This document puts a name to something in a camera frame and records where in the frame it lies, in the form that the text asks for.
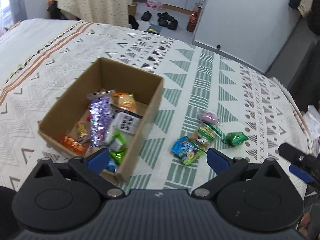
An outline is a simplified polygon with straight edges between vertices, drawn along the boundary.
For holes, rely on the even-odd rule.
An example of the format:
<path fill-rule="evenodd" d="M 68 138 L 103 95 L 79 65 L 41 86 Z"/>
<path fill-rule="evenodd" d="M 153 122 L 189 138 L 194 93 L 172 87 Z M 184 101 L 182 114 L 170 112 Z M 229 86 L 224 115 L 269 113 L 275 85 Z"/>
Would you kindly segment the bright green snack pack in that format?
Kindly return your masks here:
<path fill-rule="evenodd" d="M 113 135 L 112 141 L 108 146 L 109 154 L 117 164 L 121 164 L 128 150 L 126 140 L 121 133 L 116 130 Z"/>

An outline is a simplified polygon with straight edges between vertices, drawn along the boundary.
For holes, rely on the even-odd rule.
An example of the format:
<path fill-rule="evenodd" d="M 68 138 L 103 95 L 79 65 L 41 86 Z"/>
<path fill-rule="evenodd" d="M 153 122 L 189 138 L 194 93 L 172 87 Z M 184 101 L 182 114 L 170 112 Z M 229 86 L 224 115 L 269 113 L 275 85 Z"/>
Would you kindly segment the blue green jelly snack pack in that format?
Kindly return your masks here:
<path fill-rule="evenodd" d="M 205 154 L 205 152 L 187 136 L 178 139 L 173 144 L 171 152 L 177 156 L 185 166 L 189 166 Z"/>

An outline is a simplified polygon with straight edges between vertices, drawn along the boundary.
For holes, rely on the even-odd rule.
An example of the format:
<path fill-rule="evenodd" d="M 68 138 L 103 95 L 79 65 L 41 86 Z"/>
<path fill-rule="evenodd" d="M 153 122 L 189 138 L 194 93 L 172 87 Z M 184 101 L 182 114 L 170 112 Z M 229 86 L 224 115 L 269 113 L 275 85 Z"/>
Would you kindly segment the red candy wrapper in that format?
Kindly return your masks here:
<path fill-rule="evenodd" d="M 78 155 L 84 156 L 87 152 L 87 145 L 76 141 L 72 137 L 65 135 L 61 140 L 63 146 L 75 152 Z"/>

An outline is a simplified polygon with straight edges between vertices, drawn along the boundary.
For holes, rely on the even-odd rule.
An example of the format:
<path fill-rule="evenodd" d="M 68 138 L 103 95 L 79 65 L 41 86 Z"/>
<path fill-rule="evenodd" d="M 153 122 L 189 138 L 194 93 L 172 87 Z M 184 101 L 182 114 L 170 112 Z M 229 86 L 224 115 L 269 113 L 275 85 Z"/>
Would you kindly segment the dark green candy pack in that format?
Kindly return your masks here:
<path fill-rule="evenodd" d="M 230 132 L 223 137 L 222 142 L 231 147 L 235 147 L 242 145 L 248 139 L 248 136 L 246 136 L 243 132 Z"/>

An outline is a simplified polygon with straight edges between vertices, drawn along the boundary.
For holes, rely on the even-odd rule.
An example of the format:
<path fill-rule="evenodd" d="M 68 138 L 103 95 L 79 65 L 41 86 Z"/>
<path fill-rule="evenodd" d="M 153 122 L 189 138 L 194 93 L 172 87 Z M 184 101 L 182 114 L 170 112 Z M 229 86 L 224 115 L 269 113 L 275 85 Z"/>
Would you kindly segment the clear green-edged biscuit pack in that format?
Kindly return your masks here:
<path fill-rule="evenodd" d="M 216 138 L 220 138 L 222 134 L 211 124 L 202 123 L 191 134 L 189 139 L 201 150 L 207 151 Z"/>

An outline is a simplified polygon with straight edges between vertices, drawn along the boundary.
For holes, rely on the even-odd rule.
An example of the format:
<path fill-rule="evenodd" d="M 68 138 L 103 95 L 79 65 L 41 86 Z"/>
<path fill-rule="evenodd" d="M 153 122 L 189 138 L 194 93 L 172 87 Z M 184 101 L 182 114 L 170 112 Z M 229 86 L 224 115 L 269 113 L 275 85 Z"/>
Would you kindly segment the clear yellow snack pack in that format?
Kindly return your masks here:
<path fill-rule="evenodd" d="M 76 131 L 78 135 L 78 142 L 86 143 L 89 141 L 89 131 L 86 128 L 86 123 L 84 121 L 78 121 L 76 123 Z"/>

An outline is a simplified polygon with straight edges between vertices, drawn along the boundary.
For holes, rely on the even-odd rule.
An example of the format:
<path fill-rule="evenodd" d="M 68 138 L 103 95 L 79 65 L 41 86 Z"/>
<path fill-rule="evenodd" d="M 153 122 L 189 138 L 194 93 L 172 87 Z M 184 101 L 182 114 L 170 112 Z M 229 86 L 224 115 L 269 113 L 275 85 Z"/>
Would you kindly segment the purple round pastry pack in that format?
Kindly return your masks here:
<path fill-rule="evenodd" d="M 218 115 L 211 111 L 199 110 L 198 119 L 204 123 L 211 125 L 220 125 L 221 121 Z"/>

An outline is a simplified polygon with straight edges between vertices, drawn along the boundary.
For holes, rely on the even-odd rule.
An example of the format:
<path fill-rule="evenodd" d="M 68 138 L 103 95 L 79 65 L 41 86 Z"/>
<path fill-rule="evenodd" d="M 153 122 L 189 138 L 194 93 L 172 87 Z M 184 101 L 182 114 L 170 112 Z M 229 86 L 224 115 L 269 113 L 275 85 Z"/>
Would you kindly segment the white black-lettered snack pack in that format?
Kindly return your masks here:
<path fill-rule="evenodd" d="M 114 107 L 112 125 L 125 133 L 134 135 L 140 126 L 142 116 L 131 111 Z"/>

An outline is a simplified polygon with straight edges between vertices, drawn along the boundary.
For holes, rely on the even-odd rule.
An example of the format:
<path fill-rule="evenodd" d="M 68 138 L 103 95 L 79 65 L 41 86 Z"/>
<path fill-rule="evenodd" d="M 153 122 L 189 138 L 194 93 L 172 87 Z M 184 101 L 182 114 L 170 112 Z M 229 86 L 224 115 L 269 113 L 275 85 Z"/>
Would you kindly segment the purple wafer pack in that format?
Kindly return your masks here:
<path fill-rule="evenodd" d="M 114 90 L 94 92 L 87 95 L 89 100 L 90 139 L 92 147 L 101 147 L 112 121 L 111 102 Z"/>

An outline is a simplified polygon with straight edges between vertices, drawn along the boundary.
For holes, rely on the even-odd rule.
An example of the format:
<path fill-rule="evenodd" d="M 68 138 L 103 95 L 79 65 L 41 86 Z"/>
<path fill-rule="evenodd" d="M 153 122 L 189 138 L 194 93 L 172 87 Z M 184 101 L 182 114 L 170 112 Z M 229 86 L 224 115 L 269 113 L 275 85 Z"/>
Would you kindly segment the orange cracker pack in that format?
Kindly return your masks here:
<path fill-rule="evenodd" d="M 117 107 L 136 113 L 136 101 L 132 94 L 115 92 L 113 94 L 113 100 Z"/>

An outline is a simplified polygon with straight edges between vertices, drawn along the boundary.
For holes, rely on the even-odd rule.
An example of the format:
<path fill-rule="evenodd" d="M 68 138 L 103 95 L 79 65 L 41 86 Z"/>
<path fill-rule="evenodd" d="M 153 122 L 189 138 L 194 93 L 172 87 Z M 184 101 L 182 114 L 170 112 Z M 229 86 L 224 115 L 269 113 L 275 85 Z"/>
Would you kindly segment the brown cardboard box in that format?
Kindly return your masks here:
<path fill-rule="evenodd" d="M 70 157 L 105 151 L 89 166 L 109 181 L 126 182 L 157 116 L 163 83 L 161 76 L 99 58 L 59 97 L 39 133 Z"/>

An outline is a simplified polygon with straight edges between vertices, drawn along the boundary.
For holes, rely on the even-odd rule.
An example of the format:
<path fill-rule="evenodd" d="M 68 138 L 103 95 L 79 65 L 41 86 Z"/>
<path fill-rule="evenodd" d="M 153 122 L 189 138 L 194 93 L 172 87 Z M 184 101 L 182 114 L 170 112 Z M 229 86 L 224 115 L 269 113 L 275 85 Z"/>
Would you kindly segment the patterned white green bedspread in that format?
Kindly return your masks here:
<path fill-rule="evenodd" d="M 214 178 L 205 157 L 189 166 L 171 153 L 176 139 L 199 125 L 198 114 L 218 115 L 222 134 L 243 132 L 248 140 L 214 147 L 252 163 L 277 159 L 288 142 L 310 152 L 301 115 L 274 78 L 231 59 L 169 37 L 114 25 L 33 19 L 1 37 L 1 185 L 18 190 L 37 162 L 65 158 L 39 135 L 38 126 L 62 93 L 97 58 L 106 57 L 160 75 L 162 103 L 139 153 L 138 165 L 121 187 L 192 190 Z"/>

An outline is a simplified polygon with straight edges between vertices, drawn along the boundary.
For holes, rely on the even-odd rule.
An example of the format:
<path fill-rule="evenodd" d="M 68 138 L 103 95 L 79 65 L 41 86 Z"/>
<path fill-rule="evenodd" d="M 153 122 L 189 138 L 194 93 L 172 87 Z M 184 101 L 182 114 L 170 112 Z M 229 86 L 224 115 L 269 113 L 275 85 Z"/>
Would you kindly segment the red oil bottle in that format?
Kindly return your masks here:
<path fill-rule="evenodd" d="M 197 23 L 199 21 L 201 11 L 202 11 L 202 5 L 200 5 L 199 3 L 196 3 L 195 7 L 189 17 L 189 21 L 187 24 L 187 31 L 188 32 L 191 32 L 191 33 L 194 32 L 194 30 L 197 26 Z"/>

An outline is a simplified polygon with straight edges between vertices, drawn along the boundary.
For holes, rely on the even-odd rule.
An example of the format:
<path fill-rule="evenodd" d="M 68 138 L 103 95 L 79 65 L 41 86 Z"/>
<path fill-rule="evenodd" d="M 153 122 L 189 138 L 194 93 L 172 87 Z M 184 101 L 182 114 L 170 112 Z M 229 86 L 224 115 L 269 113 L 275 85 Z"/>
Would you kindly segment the black slippers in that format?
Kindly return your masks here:
<path fill-rule="evenodd" d="M 151 19 L 151 12 L 146 11 L 143 13 L 141 20 L 148 22 Z M 178 21 L 171 15 L 169 15 L 167 12 L 164 13 L 158 13 L 158 25 L 161 27 L 167 27 L 170 30 L 177 30 L 178 27 Z"/>

